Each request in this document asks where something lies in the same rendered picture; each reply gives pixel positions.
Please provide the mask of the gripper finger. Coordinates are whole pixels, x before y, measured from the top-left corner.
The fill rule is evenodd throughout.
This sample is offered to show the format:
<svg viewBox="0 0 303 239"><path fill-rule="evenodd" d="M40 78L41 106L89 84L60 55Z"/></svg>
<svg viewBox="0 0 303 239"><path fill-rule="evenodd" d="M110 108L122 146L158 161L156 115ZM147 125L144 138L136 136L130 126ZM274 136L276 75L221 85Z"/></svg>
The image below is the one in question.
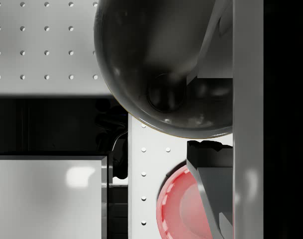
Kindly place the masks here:
<svg viewBox="0 0 303 239"><path fill-rule="evenodd" d="M233 0L215 0L196 66L187 76L187 84L198 78L233 77Z"/></svg>
<svg viewBox="0 0 303 239"><path fill-rule="evenodd" d="M187 142L187 168L197 181L213 239L233 238L233 147Z"/></svg>

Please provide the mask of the black stove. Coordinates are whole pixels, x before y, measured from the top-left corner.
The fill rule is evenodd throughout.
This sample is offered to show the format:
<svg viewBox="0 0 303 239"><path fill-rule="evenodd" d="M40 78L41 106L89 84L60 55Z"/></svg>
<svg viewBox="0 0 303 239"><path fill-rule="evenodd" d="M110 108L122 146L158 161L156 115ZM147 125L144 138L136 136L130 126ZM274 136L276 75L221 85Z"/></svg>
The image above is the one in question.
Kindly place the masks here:
<svg viewBox="0 0 303 239"><path fill-rule="evenodd" d="M112 98L0 98L0 239L127 239L127 133Z"/></svg>

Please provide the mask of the red plate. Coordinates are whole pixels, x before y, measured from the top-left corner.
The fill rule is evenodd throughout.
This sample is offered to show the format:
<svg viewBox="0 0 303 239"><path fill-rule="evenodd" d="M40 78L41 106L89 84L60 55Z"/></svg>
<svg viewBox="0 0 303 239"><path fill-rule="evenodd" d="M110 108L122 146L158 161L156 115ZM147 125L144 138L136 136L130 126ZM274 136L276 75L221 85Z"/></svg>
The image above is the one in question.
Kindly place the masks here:
<svg viewBox="0 0 303 239"><path fill-rule="evenodd" d="M162 187L156 220L162 239L213 239L197 182L187 166L176 170Z"/></svg>

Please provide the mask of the yellow mug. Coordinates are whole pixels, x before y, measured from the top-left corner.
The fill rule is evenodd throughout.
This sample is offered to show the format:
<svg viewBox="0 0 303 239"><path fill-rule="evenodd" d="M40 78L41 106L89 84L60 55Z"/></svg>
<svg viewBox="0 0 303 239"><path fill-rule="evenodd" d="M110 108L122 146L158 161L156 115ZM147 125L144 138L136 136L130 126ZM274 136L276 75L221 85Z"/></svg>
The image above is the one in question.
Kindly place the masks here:
<svg viewBox="0 0 303 239"><path fill-rule="evenodd" d="M233 77L187 76L215 0L99 0L94 42L103 79L136 119L184 138L230 134Z"/></svg>

